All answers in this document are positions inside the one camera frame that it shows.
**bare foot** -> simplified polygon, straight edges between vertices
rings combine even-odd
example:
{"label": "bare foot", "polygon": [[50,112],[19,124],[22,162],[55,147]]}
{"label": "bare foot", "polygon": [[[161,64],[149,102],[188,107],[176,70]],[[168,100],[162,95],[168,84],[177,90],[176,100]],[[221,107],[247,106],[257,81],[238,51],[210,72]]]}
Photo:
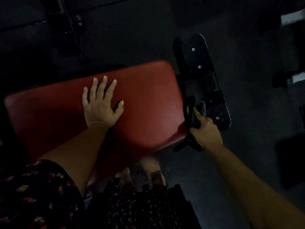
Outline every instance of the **bare foot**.
{"label": "bare foot", "polygon": [[154,185],[165,186],[165,178],[161,172],[161,168],[157,159],[153,157],[147,157],[142,159],[140,163],[143,166],[152,187],[154,187]]}
{"label": "bare foot", "polygon": [[121,186],[132,187],[132,177],[130,176],[129,168],[123,169],[121,172],[114,175],[116,178],[121,179]]}

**red padded seat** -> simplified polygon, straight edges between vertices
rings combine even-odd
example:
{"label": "red padded seat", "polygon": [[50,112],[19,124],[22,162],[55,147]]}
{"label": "red padded seat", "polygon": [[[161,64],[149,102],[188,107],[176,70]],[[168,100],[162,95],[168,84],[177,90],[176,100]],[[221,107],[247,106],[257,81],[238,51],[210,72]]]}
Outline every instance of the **red padded seat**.
{"label": "red padded seat", "polygon": [[35,160],[86,129],[83,87],[108,76],[117,79],[112,107],[124,100],[124,113],[99,154],[98,177],[113,175],[142,157],[183,139],[183,101],[174,70],[155,61],[11,94],[5,105],[18,140]]}

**person's right arm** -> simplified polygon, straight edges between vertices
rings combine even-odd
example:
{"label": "person's right arm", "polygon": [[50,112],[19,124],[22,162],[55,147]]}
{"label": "person's right arm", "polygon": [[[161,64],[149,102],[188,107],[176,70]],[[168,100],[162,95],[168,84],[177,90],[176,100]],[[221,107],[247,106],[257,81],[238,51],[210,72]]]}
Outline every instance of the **person's right arm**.
{"label": "person's right arm", "polygon": [[305,228],[305,214],[262,181],[223,146],[212,119],[196,112],[200,129],[191,128],[196,141],[214,158],[221,175],[232,189],[255,229]]}

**hand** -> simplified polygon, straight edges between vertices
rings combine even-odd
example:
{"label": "hand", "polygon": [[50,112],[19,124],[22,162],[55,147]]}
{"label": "hand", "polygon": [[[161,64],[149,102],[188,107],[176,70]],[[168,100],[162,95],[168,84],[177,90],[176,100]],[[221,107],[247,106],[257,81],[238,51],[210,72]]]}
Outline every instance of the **hand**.
{"label": "hand", "polygon": [[119,103],[115,112],[110,107],[113,91],[116,86],[116,80],[113,80],[104,96],[107,80],[107,76],[104,76],[101,84],[97,88],[98,79],[93,79],[89,94],[90,102],[88,102],[88,88],[84,87],[82,104],[84,108],[85,120],[88,127],[94,124],[100,124],[104,125],[108,130],[114,126],[124,111],[123,100]]}
{"label": "hand", "polygon": [[194,136],[198,144],[206,150],[212,151],[219,146],[223,146],[222,138],[217,126],[209,117],[203,117],[196,109],[195,115],[201,122],[200,129],[190,128],[190,133]]}

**person's left hand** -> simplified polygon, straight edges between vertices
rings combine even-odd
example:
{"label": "person's left hand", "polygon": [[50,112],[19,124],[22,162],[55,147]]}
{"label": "person's left hand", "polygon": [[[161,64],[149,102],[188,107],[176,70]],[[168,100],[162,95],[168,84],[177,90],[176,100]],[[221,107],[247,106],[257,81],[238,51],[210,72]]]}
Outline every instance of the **person's left hand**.
{"label": "person's left hand", "polygon": [[104,76],[101,84],[97,88],[98,79],[93,79],[92,87],[89,94],[90,102],[88,102],[88,88],[84,87],[84,92],[82,95],[82,104],[88,127],[93,124],[101,124],[104,125],[107,129],[109,129],[114,126],[114,124],[124,111],[123,100],[119,103],[118,108],[115,112],[110,106],[113,91],[116,86],[116,80],[112,81],[104,96],[107,80],[107,76]]}

